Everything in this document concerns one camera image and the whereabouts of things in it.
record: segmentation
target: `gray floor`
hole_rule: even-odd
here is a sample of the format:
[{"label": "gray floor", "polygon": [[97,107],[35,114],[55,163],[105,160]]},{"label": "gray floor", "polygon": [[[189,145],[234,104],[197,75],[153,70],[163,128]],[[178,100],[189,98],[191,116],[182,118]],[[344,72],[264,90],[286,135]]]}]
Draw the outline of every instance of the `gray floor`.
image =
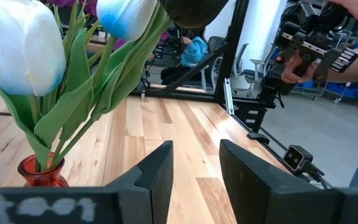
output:
[{"label": "gray floor", "polygon": [[285,109],[278,106],[268,111],[262,127],[284,146],[295,144],[308,150],[330,184],[346,187],[358,166],[358,101],[335,105],[334,99],[284,96]]}]

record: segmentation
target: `glass vase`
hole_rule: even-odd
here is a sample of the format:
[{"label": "glass vase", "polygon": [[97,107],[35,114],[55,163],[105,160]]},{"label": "glass vase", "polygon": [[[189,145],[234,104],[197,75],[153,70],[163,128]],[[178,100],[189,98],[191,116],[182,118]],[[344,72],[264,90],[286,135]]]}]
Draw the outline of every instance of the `glass vase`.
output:
[{"label": "glass vase", "polygon": [[[49,154],[50,160],[48,166],[52,162],[54,152]],[[62,161],[52,170],[45,172],[35,172],[35,155],[25,158],[17,167],[17,171],[27,181],[24,187],[68,187],[67,180],[60,175],[60,171],[65,164]]]}]

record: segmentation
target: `white tulip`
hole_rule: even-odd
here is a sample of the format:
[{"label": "white tulip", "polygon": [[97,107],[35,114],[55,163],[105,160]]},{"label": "white tulip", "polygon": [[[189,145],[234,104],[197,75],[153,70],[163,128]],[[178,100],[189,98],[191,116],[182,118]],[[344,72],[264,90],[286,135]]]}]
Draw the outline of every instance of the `white tulip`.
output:
[{"label": "white tulip", "polygon": [[157,0],[99,0],[96,15],[111,35],[137,40],[150,22]]},{"label": "white tulip", "polygon": [[44,96],[66,68],[62,37],[50,9],[31,0],[0,0],[0,89]]}]

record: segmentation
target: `camera rig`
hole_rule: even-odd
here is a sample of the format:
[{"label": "camera rig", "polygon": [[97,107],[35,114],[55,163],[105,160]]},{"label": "camera rig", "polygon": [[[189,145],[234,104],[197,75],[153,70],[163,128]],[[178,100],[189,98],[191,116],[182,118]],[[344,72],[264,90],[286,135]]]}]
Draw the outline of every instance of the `camera rig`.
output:
[{"label": "camera rig", "polygon": [[[313,80],[325,82],[328,70],[342,73],[358,58],[358,54],[351,49],[339,51],[330,46],[333,41],[333,32],[339,32],[348,25],[352,15],[344,7],[327,3],[318,15],[311,3],[298,2],[288,7],[281,18],[278,34],[273,45],[280,47],[280,62],[285,63],[295,54],[299,54],[303,62],[295,69],[294,73],[302,77],[308,67],[315,61],[320,60],[314,71]],[[284,83],[264,80],[263,89],[259,98],[263,101],[272,100],[272,92],[288,94],[295,86],[294,83]]]}]

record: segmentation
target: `wooden table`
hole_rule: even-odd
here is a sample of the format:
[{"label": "wooden table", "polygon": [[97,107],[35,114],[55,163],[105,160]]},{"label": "wooden table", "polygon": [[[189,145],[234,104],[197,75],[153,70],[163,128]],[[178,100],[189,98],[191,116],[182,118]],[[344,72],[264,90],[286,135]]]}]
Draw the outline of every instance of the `wooden table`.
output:
[{"label": "wooden table", "polygon": [[[0,99],[0,111],[7,111]],[[104,115],[66,157],[71,186],[100,186],[119,177],[165,140],[174,142],[168,223],[235,223],[219,165],[219,142],[230,139],[285,168],[219,105],[128,97]],[[17,165],[32,154],[13,119],[0,116],[0,187],[23,186]]]}]

